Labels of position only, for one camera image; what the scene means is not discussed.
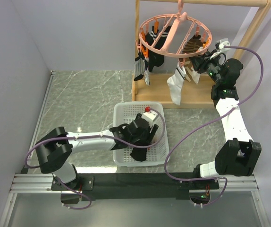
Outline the white sock with black stripes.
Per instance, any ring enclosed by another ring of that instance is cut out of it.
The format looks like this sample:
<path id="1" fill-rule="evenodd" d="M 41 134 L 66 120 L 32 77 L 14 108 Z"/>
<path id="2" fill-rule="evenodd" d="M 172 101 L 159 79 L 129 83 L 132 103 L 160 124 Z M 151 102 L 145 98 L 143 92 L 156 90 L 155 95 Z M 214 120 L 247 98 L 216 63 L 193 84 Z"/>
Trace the white sock with black stripes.
<path id="1" fill-rule="evenodd" d="M 174 74 L 168 78 L 167 85 L 169 86 L 170 97 L 174 104 L 181 104 L 181 90 L 186 79 L 185 68 L 177 63 Z"/>

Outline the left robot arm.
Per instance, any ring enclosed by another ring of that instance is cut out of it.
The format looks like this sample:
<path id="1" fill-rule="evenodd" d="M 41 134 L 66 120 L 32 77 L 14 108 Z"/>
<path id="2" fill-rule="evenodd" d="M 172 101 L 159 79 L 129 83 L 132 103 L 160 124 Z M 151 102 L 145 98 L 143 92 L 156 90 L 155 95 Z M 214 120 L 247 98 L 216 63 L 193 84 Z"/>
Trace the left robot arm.
<path id="1" fill-rule="evenodd" d="M 36 148 L 39 168 L 43 174 L 54 174 L 68 190 L 75 189 L 79 184 L 77 171 L 68 162 L 72 154 L 91 150 L 120 150 L 131 144 L 132 158 L 145 161 L 148 148 L 158 131 L 159 126 L 141 116 L 131 123 L 121 124 L 108 130 L 92 133 L 70 133 L 64 127 L 57 127 L 48 133 L 40 142 L 47 140 Z"/>

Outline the pink round clip hanger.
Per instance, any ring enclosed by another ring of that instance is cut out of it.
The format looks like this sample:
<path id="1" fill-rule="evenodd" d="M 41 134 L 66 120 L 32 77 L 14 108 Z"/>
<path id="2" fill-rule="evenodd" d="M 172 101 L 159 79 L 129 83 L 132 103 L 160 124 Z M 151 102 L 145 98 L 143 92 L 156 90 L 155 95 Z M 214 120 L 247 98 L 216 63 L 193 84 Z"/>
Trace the pink round clip hanger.
<path id="1" fill-rule="evenodd" d="M 139 0 L 135 1 L 135 56 L 137 56 L 138 53 L 142 52 L 144 54 L 144 57 L 148 57 L 149 51 L 151 51 L 163 56 L 179 59 L 179 58 L 193 57 L 207 51 L 207 49 L 209 48 L 212 42 L 212 34 L 209 28 L 205 24 L 200 22 L 199 20 L 190 17 L 186 12 L 182 11 L 185 3 L 195 3 L 195 1 L 177 0 L 176 2 L 178 3 L 177 13 L 157 15 L 150 19 L 147 19 L 142 24 L 140 24 L 139 22 L 140 1 Z M 159 31 L 153 43 L 149 45 L 145 39 L 145 35 L 148 34 L 149 23 L 154 22 L 155 23 L 154 28 L 155 28 L 155 31 L 157 31 L 159 20 L 162 18 L 164 19 L 162 30 Z M 170 45 L 175 37 L 175 34 L 178 30 L 179 25 L 185 21 L 192 22 L 189 30 L 187 31 L 177 52 L 176 53 L 169 52 Z M 165 32 L 168 26 L 171 26 L 171 28 L 168 32 L 168 36 L 164 44 L 162 45 L 160 49 L 156 49 L 155 45 L 160 40 L 161 36 L 163 35 L 163 33 Z M 195 35 L 199 35 L 200 29 L 203 30 L 203 35 L 201 37 L 201 41 L 203 43 L 203 49 L 200 51 L 196 51 L 195 53 L 182 53 L 184 46 L 186 42 L 188 41 L 188 38 L 190 37 L 190 34 L 193 29 L 195 29 Z"/>

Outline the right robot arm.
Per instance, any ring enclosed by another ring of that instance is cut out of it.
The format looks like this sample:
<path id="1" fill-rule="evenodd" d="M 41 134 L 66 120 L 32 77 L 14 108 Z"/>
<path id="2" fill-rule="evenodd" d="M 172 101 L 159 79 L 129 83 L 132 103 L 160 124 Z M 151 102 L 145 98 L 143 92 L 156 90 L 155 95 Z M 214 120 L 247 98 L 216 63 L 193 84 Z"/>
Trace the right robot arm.
<path id="1" fill-rule="evenodd" d="M 220 64 L 220 55 L 206 52 L 190 58 L 194 71 L 206 73 L 213 81 L 211 99 L 221 117 L 225 134 L 225 144 L 208 164 L 199 164 L 194 169 L 192 185 L 202 189 L 209 177 L 220 175 L 250 176 L 256 166 L 261 144 L 254 142 L 246 129 L 241 111 L 239 97 L 235 86 L 243 64 L 234 58 Z"/>

